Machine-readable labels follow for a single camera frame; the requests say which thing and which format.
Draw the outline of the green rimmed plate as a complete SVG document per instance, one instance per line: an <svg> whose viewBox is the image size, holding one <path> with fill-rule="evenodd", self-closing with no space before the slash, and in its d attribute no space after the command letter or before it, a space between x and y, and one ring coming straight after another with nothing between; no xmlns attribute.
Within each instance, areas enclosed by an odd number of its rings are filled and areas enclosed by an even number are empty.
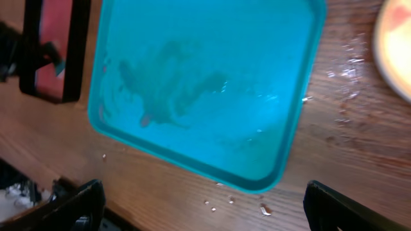
<svg viewBox="0 0 411 231"><path fill-rule="evenodd" d="M372 37L374 61L391 89L410 102L410 0L385 0Z"/></svg>

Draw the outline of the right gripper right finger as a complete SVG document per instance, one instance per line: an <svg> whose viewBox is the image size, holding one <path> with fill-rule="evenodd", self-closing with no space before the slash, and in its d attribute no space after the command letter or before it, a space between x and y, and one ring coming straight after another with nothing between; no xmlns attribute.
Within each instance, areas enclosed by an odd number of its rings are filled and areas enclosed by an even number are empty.
<svg viewBox="0 0 411 231"><path fill-rule="evenodd" d="M410 231L316 180L307 184L303 207L309 227L315 231Z"/></svg>

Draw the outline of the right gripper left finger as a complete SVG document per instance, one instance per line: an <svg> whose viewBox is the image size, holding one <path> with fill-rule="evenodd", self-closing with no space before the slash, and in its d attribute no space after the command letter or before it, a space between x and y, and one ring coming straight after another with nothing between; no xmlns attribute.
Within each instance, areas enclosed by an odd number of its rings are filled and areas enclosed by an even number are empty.
<svg viewBox="0 0 411 231"><path fill-rule="evenodd" d="M81 230L98 230L105 210L105 193L101 180L91 180L75 187L66 179L53 182L57 197L29 213L1 223L1 231L71 230L82 217Z"/></svg>

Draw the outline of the dark green sponge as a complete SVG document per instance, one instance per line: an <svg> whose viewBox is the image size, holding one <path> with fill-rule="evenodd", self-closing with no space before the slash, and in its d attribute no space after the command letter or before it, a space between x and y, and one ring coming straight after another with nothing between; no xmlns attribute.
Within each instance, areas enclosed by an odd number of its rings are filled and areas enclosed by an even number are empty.
<svg viewBox="0 0 411 231"><path fill-rule="evenodd" d="M43 44L42 52L43 56L53 64L56 76L59 76L64 71L66 63L60 56L58 49L54 46L54 43L47 42Z"/></svg>

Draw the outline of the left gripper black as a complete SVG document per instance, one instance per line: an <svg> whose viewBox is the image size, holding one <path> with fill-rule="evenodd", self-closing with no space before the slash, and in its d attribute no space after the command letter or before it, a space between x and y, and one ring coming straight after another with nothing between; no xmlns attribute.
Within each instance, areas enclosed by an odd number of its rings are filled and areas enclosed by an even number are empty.
<svg viewBox="0 0 411 231"><path fill-rule="evenodd" d="M1 21L1 83L44 64L41 46Z"/></svg>

